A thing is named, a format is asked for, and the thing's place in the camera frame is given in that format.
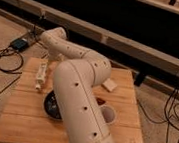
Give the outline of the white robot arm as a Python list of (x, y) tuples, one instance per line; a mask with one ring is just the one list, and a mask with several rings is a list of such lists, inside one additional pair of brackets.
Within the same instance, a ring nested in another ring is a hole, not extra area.
[(53, 90), (69, 143), (115, 143), (92, 91), (111, 76), (110, 61), (93, 49), (69, 42), (62, 27), (46, 30), (50, 54), (67, 56), (53, 72)]

